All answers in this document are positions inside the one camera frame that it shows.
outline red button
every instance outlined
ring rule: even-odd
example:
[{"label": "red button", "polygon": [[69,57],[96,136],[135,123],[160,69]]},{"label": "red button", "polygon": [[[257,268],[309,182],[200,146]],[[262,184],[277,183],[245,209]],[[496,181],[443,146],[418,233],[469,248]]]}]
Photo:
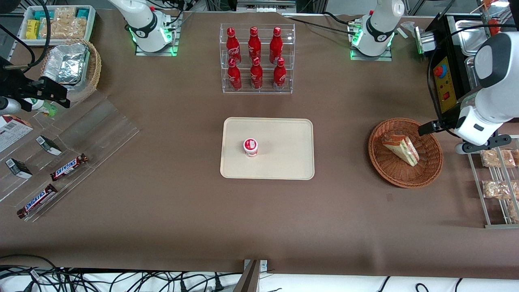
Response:
[{"label": "red button", "polygon": [[441,66],[440,67],[436,67],[434,69],[434,76],[440,77],[440,76],[442,76],[442,74],[443,74],[443,68]]}]

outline clear display rack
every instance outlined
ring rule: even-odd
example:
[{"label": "clear display rack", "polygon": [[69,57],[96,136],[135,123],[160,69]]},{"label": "clear display rack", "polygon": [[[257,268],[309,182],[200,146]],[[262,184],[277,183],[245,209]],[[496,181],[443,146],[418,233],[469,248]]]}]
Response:
[{"label": "clear display rack", "polygon": [[[16,216],[17,210],[38,196],[48,184],[58,190],[56,195],[23,218],[28,222],[36,221],[139,132],[107,100],[106,95],[97,90],[69,109],[57,107],[58,112],[53,117],[36,112],[17,114],[33,129],[0,152],[0,205],[13,207],[12,216]],[[40,135],[52,140],[62,153],[55,156],[46,152],[36,142]],[[82,153],[88,162],[58,181],[51,180],[52,172]],[[13,175],[5,163],[10,158],[24,162],[32,177],[23,179]]]},{"label": "clear display rack", "polygon": [[[261,67],[263,68],[263,87],[254,89],[251,86],[251,66],[252,62],[249,58],[249,37],[250,28],[255,26],[258,28],[258,37],[261,40]],[[281,56],[285,59],[285,86],[281,91],[275,91],[274,84],[274,68],[276,65],[270,63],[268,56],[270,55],[270,41],[274,28],[281,28],[281,39],[283,40],[283,53]],[[229,68],[229,55],[227,53],[227,29],[234,28],[236,38],[240,43],[241,63],[238,65],[241,74],[241,86],[238,91],[234,91],[230,85],[227,69]],[[295,61],[295,25],[294,24],[234,24],[222,23],[220,25],[220,64],[222,67],[222,90],[224,93],[233,94],[291,94],[294,90],[294,61]]]}]

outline metal tray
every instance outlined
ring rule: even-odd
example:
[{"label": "metal tray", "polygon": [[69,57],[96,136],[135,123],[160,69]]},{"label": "metal tray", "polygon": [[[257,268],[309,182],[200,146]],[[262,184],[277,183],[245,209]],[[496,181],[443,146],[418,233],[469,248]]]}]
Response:
[{"label": "metal tray", "polygon": [[[468,28],[475,25],[483,24],[482,21],[476,20],[459,20],[456,22],[456,31],[464,28]],[[487,40],[485,29],[470,29],[466,31],[462,31],[458,33],[458,37],[461,43],[461,51],[465,56],[472,57],[475,56],[477,50],[481,47],[481,45]]]}]

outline woven basket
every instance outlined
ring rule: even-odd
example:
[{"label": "woven basket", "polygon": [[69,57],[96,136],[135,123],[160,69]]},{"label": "woven basket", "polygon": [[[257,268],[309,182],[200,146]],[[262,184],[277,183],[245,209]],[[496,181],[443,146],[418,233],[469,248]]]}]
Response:
[{"label": "woven basket", "polygon": [[[69,91],[67,92],[67,98],[71,102],[80,102],[85,98],[89,97],[95,91],[95,88],[97,87],[97,84],[99,82],[99,77],[101,76],[101,57],[99,56],[99,53],[95,49],[94,45],[80,38],[67,40],[65,42],[65,45],[73,45],[77,43],[81,43],[88,46],[90,50],[90,58],[88,59],[88,69],[85,80],[85,87],[82,86],[81,90],[75,90],[75,88],[73,87],[69,89]],[[43,59],[42,75],[43,71],[45,70],[45,66],[47,65],[49,54],[50,53],[47,53],[45,59]]]},{"label": "woven basket", "polygon": [[[390,183],[407,189],[423,188],[442,171],[443,153],[433,135],[418,135],[420,124],[408,118],[391,118],[375,127],[368,142],[371,162],[378,173]],[[420,161],[414,167],[382,145],[388,135],[407,135],[416,148]]]}]

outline acrylic bottle rack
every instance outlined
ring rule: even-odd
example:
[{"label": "acrylic bottle rack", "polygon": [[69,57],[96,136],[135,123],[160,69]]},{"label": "acrylic bottle rack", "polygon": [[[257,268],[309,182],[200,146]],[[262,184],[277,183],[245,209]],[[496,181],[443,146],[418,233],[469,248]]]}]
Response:
[{"label": "acrylic bottle rack", "polygon": [[[258,37],[262,44],[261,67],[263,68],[263,87],[254,89],[251,86],[251,66],[249,58],[250,28],[258,28]],[[274,28],[281,28],[281,39],[283,40],[283,53],[285,59],[286,77],[285,85],[281,91],[274,90],[274,68],[276,65],[270,63],[270,40]],[[227,69],[229,68],[229,55],[227,53],[227,29],[234,28],[236,38],[240,43],[241,63],[238,65],[241,74],[241,89],[234,91],[229,82]],[[294,24],[234,24],[222,23],[220,25],[220,64],[222,68],[222,90],[224,93],[234,94],[291,94],[294,90],[294,61],[295,61],[295,25]]]}]

